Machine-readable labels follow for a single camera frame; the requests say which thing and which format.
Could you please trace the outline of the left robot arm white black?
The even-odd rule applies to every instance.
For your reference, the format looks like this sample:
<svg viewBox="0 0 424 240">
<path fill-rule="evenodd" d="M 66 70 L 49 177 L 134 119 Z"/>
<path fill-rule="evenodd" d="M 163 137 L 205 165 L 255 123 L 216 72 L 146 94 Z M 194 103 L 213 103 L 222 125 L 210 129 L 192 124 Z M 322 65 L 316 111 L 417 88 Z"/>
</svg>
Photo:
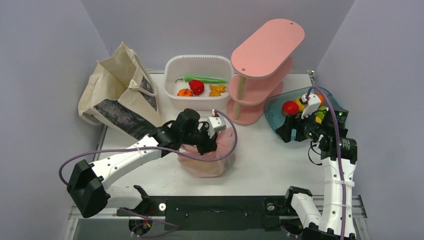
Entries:
<svg viewBox="0 0 424 240">
<path fill-rule="evenodd" d="M 180 112 L 175 120 L 148 131 L 133 146 L 117 150 L 115 155 L 88 163 L 77 162 L 66 190 L 84 218 L 97 215 L 105 208 L 126 208 L 136 215 L 149 210 L 149 196 L 138 186 L 113 187 L 113 183 L 136 168 L 167 154 L 177 153 L 182 145 L 197 148 L 200 155 L 217 149 L 218 133 L 226 129 L 217 111 L 206 121 L 193 109 Z"/>
</svg>

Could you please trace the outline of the pink three-tier shelf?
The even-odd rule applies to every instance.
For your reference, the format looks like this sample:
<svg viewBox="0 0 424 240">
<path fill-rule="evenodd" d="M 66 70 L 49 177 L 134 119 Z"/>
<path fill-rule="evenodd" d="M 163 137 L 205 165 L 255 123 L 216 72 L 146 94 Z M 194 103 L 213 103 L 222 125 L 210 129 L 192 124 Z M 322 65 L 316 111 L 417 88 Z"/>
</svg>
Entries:
<svg viewBox="0 0 424 240">
<path fill-rule="evenodd" d="M 279 95 L 294 66 L 291 54 L 305 39 L 304 29 L 289 19 L 264 23 L 231 54 L 235 76 L 229 81 L 227 115 L 251 125 L 264 114 L 266 100 Z"/>
</svg>

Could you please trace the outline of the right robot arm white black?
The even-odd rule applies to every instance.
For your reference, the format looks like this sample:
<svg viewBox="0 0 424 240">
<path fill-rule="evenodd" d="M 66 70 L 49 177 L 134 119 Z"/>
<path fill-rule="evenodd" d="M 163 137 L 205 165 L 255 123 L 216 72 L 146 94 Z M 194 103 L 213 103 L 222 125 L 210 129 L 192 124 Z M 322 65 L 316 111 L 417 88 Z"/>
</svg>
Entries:
<svg viewBox="0 0 424 240">
<path fill-rule="evenodd" d="M 276 133 L 285 143 L 310 139 L 320 150 L 324 171 L 324 203 L 319 211 L 310 190 L 291 186 L 282 201 L 283 210 L 297 216 L 303 227 L 303 240 L 355 240 L 352 189 L 358 160 L 357 142 L 347 138 L 345 127 L 349 112 L 335 110 L 337 126 L 331 112 L 322 122 L 315 115 L 302 118 L 301 114 L 287 116 Z"/>
</svg>

